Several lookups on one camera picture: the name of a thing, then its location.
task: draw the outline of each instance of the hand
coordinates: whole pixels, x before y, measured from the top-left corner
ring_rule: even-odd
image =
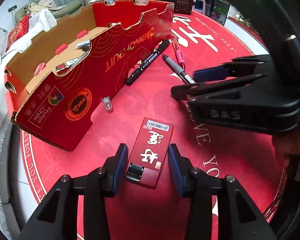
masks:
[[[300,127],[283,136],[273,136],[272,144],[279,165],[286,168],[289,165],[289,155],[300,154]]]

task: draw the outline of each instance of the black radio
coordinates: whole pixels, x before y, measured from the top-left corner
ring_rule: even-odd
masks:
[[[181,14],[191,14],[192,6],[194,5],[193,0],[158,0],[165,2],[173,2],[174,3],[174,12]]]

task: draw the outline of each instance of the pink pen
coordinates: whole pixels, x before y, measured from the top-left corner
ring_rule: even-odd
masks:
[[[179,47],[178,38],[173,33],[171,33],[171,41],[172,41],[174,51],[176,53],[178,64],[180,65],[180,67],[183,68],[183,70],[186,70],[186,64]]]

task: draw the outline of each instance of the red patterned cushion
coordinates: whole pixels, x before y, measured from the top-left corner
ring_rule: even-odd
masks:
[[[27,14],[9,33],[6,51],[10,48],[12,43],[14,43],[16,40],[20,39],[23,35],[25,35],[28,32],[28,29],[29,29],[29,15]]]

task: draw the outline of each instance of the black marker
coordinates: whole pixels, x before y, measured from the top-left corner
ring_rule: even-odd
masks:
[[[195,84],[195,81],[183,71],[183,68],[180,67],[172,58],[167,55],[162,55],[163,60],[169,65],[170,68],[186,83],[186,84]]]
[[[151,53],[149,57],[147,57],[144,62],[136,68],[135,71],[128,77],[126,84],[129,86],[131,85],[140,75],[141,73],[150,65],[152,61],[159,56],[161,52],[163,52],[169,46],[169,40],[164,40],[160,45],[159,48],[156,49],[155,52]]]

